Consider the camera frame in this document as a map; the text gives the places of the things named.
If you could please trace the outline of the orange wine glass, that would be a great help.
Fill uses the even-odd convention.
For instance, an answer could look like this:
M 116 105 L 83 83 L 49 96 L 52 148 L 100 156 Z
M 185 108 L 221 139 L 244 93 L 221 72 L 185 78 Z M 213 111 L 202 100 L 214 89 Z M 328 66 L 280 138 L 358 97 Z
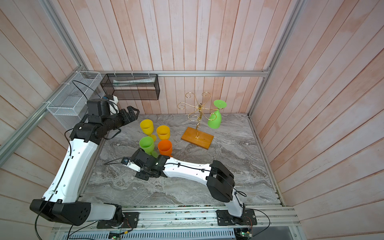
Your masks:
M 173 152 L 173 145 L 169 140 L 161 140 L 158 144 L 158 150 L 161 155 L 170 157 Z

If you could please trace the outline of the yellow wine glass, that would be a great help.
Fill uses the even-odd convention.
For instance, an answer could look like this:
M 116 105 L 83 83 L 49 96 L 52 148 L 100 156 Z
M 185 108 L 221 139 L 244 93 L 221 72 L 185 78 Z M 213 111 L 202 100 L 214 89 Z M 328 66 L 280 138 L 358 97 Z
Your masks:
M 155 142 L 157 140 L 157 137 L 153 135 L 154 132 L 154 123 L 152 120 L 145 119 L 141 121 L 140 127 L 145 135 L 148 137 L 151 137 L 153 141 Z
M 170 128 L 165 125 L 159 126 L 156 132 L 160 140 L 168 140 L 171 136 Z

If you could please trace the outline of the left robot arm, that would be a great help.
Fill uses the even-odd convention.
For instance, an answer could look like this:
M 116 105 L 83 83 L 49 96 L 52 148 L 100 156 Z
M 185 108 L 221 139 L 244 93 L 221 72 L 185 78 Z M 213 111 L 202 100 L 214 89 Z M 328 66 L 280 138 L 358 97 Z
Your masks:
M 56 177 L 44 196 L 30 204 L 30 210 L 38 216 L 50 222 L 73 226 L 92 221 L 106 221 L 112 228 L 123 224 L 120 205 L 78 200 L 82 178 L 101 141 L 106 139 L 109 131 L 119 131 L 137 120 L 140 114 L 131 106 L 116 109 L 116 103 L 111 99 L 112 96 L 108 95 L 87 101 L 88 112 L 72 129 L 69 148 Z

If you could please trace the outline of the orange wooden rack base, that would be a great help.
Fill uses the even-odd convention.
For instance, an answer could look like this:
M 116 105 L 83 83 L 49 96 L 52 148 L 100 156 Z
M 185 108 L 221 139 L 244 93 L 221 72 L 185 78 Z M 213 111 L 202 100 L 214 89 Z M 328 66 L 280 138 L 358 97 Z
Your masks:
M 198 147 L 208 150 L 214 139 L 213 135 L 188 127 L 181 139 Z

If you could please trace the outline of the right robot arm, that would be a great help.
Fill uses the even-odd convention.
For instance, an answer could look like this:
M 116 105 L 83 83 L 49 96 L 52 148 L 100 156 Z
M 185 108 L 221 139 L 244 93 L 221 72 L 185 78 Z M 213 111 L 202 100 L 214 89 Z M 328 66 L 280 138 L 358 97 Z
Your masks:
M 122 164 L 135 170 L 136 177 L 145 181 L 149 178 L 165 177 L 203 184 L 214 199 L 226 205 L 229 215 L 235 218 L 244 215 L 244 204 L 237 197 L 240 192 L 235 189 L 234 174 L 220 161 L 194 164 L 164 155 L 155 158 L 139 149 L 132 157 L 122 160 Z

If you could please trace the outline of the black mesh wall basket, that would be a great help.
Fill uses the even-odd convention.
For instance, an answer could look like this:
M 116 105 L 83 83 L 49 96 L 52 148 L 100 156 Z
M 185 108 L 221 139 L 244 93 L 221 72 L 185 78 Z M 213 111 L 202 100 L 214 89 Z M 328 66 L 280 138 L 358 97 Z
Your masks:
M 161 91 L 156 74 L 106 74 L 101 87 L 119 100 L 156 101 Z

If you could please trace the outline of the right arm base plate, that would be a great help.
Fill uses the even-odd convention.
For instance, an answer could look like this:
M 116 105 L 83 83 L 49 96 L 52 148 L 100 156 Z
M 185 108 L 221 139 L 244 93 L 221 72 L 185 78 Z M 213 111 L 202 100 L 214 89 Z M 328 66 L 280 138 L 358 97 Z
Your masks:
M 245 209 L 241 217 L 234 217 L 228 210 L 217 210 L 217 223 L 219 226 L 257 225 L 257 219 L 253 210 Z

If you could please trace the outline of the green wine glass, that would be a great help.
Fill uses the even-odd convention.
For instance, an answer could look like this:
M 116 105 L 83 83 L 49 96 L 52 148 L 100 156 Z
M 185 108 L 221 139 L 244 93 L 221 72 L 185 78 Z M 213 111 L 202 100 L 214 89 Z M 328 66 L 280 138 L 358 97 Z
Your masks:
M 214 106 L 217 108 L 211 115 L 207 122 L 211 129 L 218 129 L 222 122 L 222 115 L 220 110 L 227 107 L 227 103 L 223 100 L 215 100 Z
M 155 142 L 151 137 L 147 136 L 140 139 L 139 145 L 141 149 L 143 149 L 148 155 L 154 158 L 157 158 L 159 156 L 155 151 Z

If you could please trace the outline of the aluminium mounting rail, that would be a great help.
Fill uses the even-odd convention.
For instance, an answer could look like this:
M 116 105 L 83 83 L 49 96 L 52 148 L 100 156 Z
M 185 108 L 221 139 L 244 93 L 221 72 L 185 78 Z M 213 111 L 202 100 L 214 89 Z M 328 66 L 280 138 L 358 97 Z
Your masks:
M 165 206 L 123 208 L 123 213 L 129 216 L 138 213 L 130 223 L 136 224 L 136 230 L 175 230 L 175 229 L 208 229 L 220 228 L 224 219 L 217 215 L 217 211 L 226 211 L 220 205 L 195 205 L 195 206 Z M 251 227 L 254 232 L 257 228 L 267 226 L 299 226 L 296 211 L 292 207 L 281 205 L 249 206 L 245 209 L 243 224 L 228 223 L 227 227 Z

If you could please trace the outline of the white mesh shelf organizer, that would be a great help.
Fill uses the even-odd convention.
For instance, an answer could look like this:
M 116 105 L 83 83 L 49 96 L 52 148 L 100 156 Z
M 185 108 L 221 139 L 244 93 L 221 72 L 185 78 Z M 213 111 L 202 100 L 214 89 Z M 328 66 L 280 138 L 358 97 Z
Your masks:
M 59 93 L 49 101 L 48 111 L 66 129 L 92 113 L 88 100 L 102 99 L 106 93 L 101 89 L 102 75 L 99 72 L 80 71 L 67 82 Z

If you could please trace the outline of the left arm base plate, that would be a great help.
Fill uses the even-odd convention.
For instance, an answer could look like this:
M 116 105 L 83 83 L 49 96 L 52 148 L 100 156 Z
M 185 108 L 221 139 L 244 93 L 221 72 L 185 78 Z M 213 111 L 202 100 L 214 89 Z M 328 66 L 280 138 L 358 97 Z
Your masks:
M 111 220 L 100 220 L 97 224 L 97 229 L 134 229 L 138 225 L 139 212 L 122 212 L 118 217 L 113 217 Z

